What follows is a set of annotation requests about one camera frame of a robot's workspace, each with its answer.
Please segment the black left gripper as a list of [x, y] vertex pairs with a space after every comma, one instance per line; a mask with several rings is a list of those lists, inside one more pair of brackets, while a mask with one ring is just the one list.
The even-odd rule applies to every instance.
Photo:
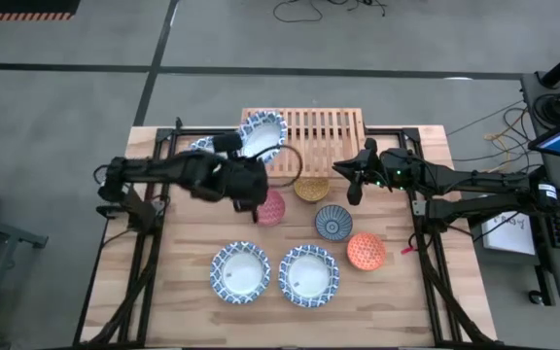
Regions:
[[237, 154], [242, 148], [238, 133], [224, 133], [213, 137], [214, 154], [227, 158], [227, 170], [223, 171], [223, 195], [232, 200], [236, 212], [250, 212], [252, 221], [256, 224], [257, 208], [265, 203], [268, 192], [268, 185], [257, 185], [267, 183], [265, 165], [251, 157]]

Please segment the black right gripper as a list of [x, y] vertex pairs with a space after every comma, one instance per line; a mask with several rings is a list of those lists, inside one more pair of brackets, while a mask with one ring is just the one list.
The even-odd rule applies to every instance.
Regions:
[[378, 153], [377, 142], [367, 138], [365, 147], [351, 159], [335, 161], [332, 169], [350, 182], [347, 199], [350, 205], [358, 205], [363, 198], [363, 185], [374, 184], [379, 188], [401, 189], [403, 186], [403, 162], [409, 153], [401, 148], [389, 148]]

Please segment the red patterned ceramic bowl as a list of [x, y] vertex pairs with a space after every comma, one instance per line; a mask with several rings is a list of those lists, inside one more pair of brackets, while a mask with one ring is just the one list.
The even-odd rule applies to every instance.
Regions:
[[275, 226], [280, 223], [286, 211], [286, 204], [281, 193], [269, 190], [265, 202], [257, 208], [257, 223], [260, 226]]

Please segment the yellow patterned ceramic bowl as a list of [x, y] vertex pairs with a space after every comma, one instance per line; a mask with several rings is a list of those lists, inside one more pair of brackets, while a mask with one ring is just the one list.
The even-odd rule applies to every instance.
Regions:
[[307, 202], [324, 199], [330, 191], [330, 181], [325, 178], [300, 178], [294, 183], [296, 195]]

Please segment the blue patterned paper bowl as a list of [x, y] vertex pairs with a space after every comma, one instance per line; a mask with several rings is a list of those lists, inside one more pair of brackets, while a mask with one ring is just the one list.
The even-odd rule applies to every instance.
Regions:
[[278, 286], [283, 297], [303, 308], [317, 308], [337, 294], [340, 271], [326, 249], [312, 244], [289, 250], [279, 264]]
[[201, 150], [209, 153], [215, 153], [214, 148], [214, 137], [213, 136], [206, 136], [200, 139], [193, 141], [190, 144], [191, 150]]
[[278, 111], [255, 111], [238, 127], [242, 148], [239, 154], [245, 158], [257, 158], [265, 164], [273, 162], [288, 136], [288, 126]]
[[230, 304], [257, 300], [267, 289], [271, 267], [265, 251], [249, 241], [234, 241], [222, 248], [210, 263], [212, 291]]

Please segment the blue patterned ceramic bowl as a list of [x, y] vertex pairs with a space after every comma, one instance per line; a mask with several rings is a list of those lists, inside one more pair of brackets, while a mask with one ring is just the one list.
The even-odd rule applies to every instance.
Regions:
[[330, 204], [317, 212], [315, 229], [324, 239], [339, 242], [350, 235], [353, 229], [353, 220], [344, 207]]

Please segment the orange patterned ceramic bowl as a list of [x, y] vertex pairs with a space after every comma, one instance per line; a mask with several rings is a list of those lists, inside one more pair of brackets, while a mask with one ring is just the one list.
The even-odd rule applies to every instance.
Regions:
[[347, 257], [354, 267], [362, 271], [374, 271], [385, 263], [386, 248], [379, 236], [361, 232], [349, 240]]

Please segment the wooden slatted shelf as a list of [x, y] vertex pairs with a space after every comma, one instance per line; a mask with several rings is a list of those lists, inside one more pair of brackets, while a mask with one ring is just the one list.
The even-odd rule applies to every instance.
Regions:
[[301, 178], [337, 177], [333, 163], [353, 158], [366, 140], [360, 108], [279, 108], [274, 112], [287, 123], [286, 142], [302, 157]]

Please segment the white paper sheet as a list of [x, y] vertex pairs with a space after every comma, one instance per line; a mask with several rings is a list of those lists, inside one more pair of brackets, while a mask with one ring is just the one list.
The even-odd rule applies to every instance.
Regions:
[[536, 249], [530, 218], [505, 212], [481, 224], [484, 248], [534, 256]]

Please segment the black mat with hazard stripes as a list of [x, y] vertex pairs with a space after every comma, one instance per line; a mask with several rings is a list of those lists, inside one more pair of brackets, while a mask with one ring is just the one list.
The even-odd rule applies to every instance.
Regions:
[[68, 20], [81, 0], [0, 0], [0, 21]]

